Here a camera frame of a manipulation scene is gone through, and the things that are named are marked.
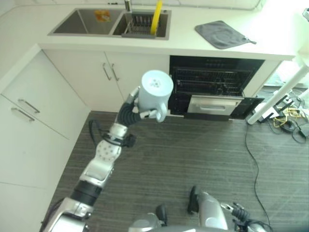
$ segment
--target white countertop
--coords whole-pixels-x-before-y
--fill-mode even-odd
[[[27,55],[27,52],[34,53],[40,48],[290,60],[300,46],[300,40],[295,36],[297,34],[295,22],[299,20],[300,12],[288,10],[284,12],[283,10],[281,14],[276,15],[274,9],[277,7],[270,3],[259,12],[163,7],[163,10],[172,10],[169,40],[167,41],[47,35],[74,8],[105,7],[123,8],[124,6],[102,4],[20,6],[0,17],[0,86],[2,81],[9,80],[8,74],[14,73],[14,66],[25,54],[23,61],[31,57],[31,54]],[[153,8],[153,6],[133,6],[133,9]],[[223,20],[250,40],[256,41],[257,44],[247,43],[224,50],[213,47],[195,32],[194,27],[216,20]]]

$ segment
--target yellow handle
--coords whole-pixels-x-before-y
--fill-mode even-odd
[[[150,28],[150,34],[151,35],[155,35],[156,34],[156,30],[158,28],[158,23],[159,23],[159,18],[160,18],[160,13],[161,13],[162,4],[163,4],[162,0],[158,0],[158,2],[156,4],[155,11],[154,11],[153,22],[152,22],[151,28]]]

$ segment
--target white mug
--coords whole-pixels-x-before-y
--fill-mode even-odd
[[[163,122],[168,113],[168,100],[173,91],[173,81],[160,70],[150,70],[141,78],[138,108],[140,112],[156,109],[152,117]]]

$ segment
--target gray towel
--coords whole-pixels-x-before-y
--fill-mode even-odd
[[[231,28],[223,21],[215,21],[197,25],[195,30],[211,45],[219,49],[234,47],[246,43],[256,42],[249,40],[246,36]]]

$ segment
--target dishwasher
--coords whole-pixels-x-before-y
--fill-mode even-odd
[[[263,100],[246,98],[243,90],[264,60],[170,56],[174,88],[171,115],[206,120],[245,119]]]

